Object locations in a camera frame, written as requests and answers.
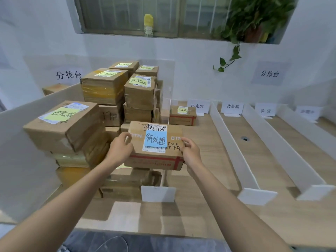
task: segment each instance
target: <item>yellow sticky note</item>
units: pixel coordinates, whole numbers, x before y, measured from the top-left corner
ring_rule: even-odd
[[[143,65],[139,69],[140,70],[153,70],[154,66]]]
[[[177,114],[188,114],[188,107],[179,106],[177,109]]]
[[[95,76],[112,77],[112,76],[115,76],[118,73],[120,73],[120,72],[106,70],[104,72],[100,72],[100,73],[96,74]]]
[[[132,63],[119,63],[119,64],[117,64],[115,67],[117,68],[117,67],[128,67],[128,66],[130,66]]]
[[[67,121],[69,118],[71,118],[74,114],[76,114],[79,111],[80,111],[79,109],[70,109],[61,107],[58,108],[57,110],[54,110],[52,113],[46,116],[45,119],[55,121]]]
[[[142,78],[131,78],[129,80],[129,84],[138,84],[140,86],[147,87],[148,86],[148,81]]]
[[[119,165],[116,169],[120,169],[120,168],[133,168],[133,167],[128,167],[128,166],[125,166],[124,164],[122,164],[122,165]]]

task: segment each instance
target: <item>forearm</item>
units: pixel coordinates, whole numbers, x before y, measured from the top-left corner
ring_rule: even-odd
[[[265,222],[237,199],[203,164],[193,178],[207,201],[232,252],[290,252],[289,246]]]
[[[0,251],[56,251],[111,170],[101,163],[0,240]]]

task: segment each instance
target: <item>plant pot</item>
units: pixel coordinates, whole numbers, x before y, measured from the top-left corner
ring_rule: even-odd
[[[263,35],[263,29],[261,28],[261,26],[258,26],[256,29],[253,29],[250,26],[245,32],[244,42],[258,43],[262,35]]]

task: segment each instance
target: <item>person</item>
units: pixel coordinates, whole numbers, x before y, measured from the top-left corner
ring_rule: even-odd
[[[133,145],[125,142],[127,136],[131,134],[122,132],[111,143],[103,162],[0,239],[0,251],[57,251],[106,177],[130,156]],[[284,240],[204,166],[198,146],[191,139],[181,140],[187,170],[232,252],[290,252]]]

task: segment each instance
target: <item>gray tile floor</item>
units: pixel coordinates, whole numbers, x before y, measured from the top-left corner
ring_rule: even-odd
[[[14,225],[0,224],[0,237]],[[165,236],[91,232],[74,230],[64,242],[67,252],[230,252],[224,241]],[[295,248],[296,252],[336,252],[336,250]]]

